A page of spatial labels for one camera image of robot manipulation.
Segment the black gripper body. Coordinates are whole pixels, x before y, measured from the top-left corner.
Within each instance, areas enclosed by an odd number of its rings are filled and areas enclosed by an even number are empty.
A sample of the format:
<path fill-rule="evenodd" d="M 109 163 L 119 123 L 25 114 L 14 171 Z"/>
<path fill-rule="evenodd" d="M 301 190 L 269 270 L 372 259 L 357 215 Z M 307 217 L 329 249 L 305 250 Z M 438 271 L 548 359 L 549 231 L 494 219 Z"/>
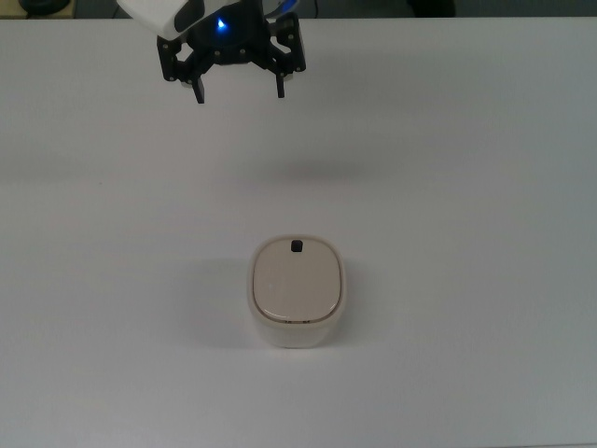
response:
<path fill-rule="evenodd" d="M 266 66 L 270 33 L 260 1 L 187 1 L 179 11 L 179 31 L 194 66 L 252 62 Z"/>

